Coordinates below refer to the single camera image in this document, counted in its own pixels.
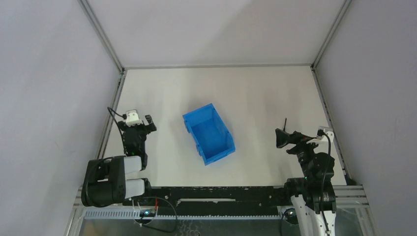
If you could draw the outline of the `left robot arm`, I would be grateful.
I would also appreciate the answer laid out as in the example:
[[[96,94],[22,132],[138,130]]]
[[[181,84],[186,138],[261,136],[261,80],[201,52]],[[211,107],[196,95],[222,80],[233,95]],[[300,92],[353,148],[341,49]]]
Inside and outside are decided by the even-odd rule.
[[[124,155],[112,156],[88,162],[81,191],[81,201],[86,207],[107,207],[136,199],[148,205],[154,198],[147,178],[127,179],[128,174],[146,169],[148,155],[147,135],[157,130],[152,117],[145,116],[147,124],[128,115],[118,122]]]

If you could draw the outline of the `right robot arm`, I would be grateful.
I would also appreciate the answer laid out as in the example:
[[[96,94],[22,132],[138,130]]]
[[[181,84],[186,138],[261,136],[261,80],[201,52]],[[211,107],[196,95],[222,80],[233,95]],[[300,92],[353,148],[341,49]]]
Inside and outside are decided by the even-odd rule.
[[[284,198],[293,205],[284,211],[282,220],[297,224],[302,236],[335,235],[336,194],[331,183],[335,159],[331,156],[334,132],[320,127],[315,137],[285,128],[275,130],[276,147],[295,155],[303,177],[289,178],[284,184]]]

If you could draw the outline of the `blue plastic storage bin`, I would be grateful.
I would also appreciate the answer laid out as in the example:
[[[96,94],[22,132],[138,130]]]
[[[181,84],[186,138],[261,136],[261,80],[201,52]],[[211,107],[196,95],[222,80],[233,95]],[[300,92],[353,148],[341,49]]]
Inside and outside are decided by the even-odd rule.
[[[233,136],[213,104],[207,104],[182,117],[206,166],[236,151]]]

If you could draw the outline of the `small electronics board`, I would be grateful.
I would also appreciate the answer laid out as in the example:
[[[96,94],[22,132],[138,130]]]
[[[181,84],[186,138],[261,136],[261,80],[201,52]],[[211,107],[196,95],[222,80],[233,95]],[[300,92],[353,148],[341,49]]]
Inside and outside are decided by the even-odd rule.
[[[145,209],[141,210],[139,217],[140,218],[153,218],[156,215],[155,210]]]

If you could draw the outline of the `black mounting rail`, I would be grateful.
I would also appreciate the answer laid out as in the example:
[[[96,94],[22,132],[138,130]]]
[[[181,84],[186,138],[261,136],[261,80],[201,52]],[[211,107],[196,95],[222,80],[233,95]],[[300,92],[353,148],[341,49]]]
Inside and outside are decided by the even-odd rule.
[[[157,209],[163,216],[275,216],[292,205],[281,186],[153,187],[123,206]]]

